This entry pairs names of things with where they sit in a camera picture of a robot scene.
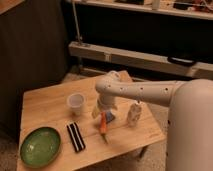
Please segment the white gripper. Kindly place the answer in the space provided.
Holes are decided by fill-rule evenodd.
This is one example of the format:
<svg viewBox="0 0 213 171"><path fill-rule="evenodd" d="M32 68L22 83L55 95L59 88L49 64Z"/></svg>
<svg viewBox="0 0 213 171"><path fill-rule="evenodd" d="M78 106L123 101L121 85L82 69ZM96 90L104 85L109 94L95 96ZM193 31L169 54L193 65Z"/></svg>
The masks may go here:
<svg viewBox="0 0 213 171"><path fill-rule="evenodd" d="M110 109L116 109L116 102L115 102L115 97L106 95L106 94L100 94L98 97L98 106L102 110L110 110ZM92 117L97 118L101 113L101 122L107 122L107 113L105 111L100 111L100 109L95 106L92 111Z"/></svg>

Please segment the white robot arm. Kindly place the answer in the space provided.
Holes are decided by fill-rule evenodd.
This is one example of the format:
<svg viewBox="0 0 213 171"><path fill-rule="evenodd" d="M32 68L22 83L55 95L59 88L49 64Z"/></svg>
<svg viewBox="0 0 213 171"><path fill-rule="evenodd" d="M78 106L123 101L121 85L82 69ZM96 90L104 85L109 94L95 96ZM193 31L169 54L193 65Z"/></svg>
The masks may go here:
<svg viewBox="0 0 213 171"><path fill-rule="evenodd" d="M166 171L213 171L213 80L123 82L111 71L95 89L101 110L117 97L168 107Z"/></svg>

